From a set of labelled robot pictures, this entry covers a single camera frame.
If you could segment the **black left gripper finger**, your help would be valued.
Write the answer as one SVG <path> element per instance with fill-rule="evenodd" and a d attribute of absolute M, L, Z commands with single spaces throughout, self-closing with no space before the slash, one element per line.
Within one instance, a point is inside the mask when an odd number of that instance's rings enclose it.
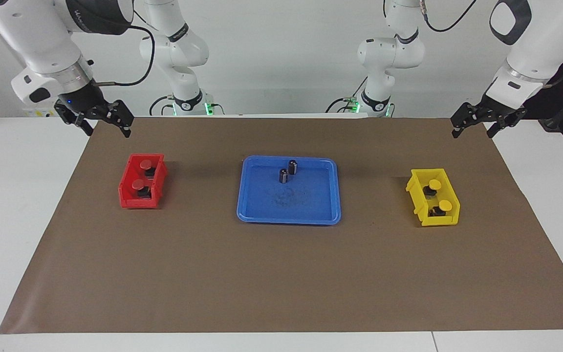
<path fill-rule="evenodd" d="M 471 103 L 462 103 L 451 116 L 452 137 L 459 138 L 463 130 L 481 122 L 477 116 L 479 107 Z"/>
<path fill-rule="evenodd" d="M 499 116 L 496 122 L 487 130 L 488 138 L 494 138 L 498 132 L 507 127 L 514 127 L 516 124 L 523 119 L 527 112 L 526 111 L 515 111 L 511 114 L 507 114 L 506 116 Z"/>

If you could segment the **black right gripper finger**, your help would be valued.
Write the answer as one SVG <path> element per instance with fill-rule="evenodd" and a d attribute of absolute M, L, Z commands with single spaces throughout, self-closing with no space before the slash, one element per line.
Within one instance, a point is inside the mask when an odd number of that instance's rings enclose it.
<path fill-rule="evenodd" d="M 79 129 L 83 130 L 86 136 L 92 136 L 94 132 L 93 127 L 86 121 L 83 114 L 76 115 L 72 110 L 69 109 L 62 102 L 55 102 L 54 109 L 56 113 L 60 116 L 61 120 L 67 125 L 74 125 Z"/>
<path fill-rule="evenodd" d="M 116 100 L 111 104 L 111 123 L 118 127 L 125 138 L 131 136 L 131 126 L 134 121 L 134 115 L 128 109 L 125 102 Z"/>

